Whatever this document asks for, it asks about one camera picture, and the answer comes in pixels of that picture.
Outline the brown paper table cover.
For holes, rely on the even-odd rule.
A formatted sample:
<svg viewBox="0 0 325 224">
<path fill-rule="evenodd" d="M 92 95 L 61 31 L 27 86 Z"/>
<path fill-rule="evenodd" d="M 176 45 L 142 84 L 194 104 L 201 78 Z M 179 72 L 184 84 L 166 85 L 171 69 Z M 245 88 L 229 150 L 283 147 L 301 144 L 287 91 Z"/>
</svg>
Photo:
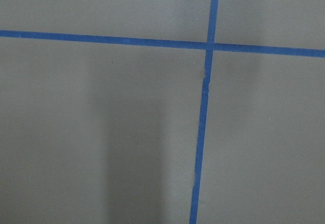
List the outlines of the brown paper table cover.
<svg viewBox="0 0 325 224">
<path fill-rule="evenodd" d="M 1 223 L 324 223 L 324 0 L 1 0 Z"/>
</svg>

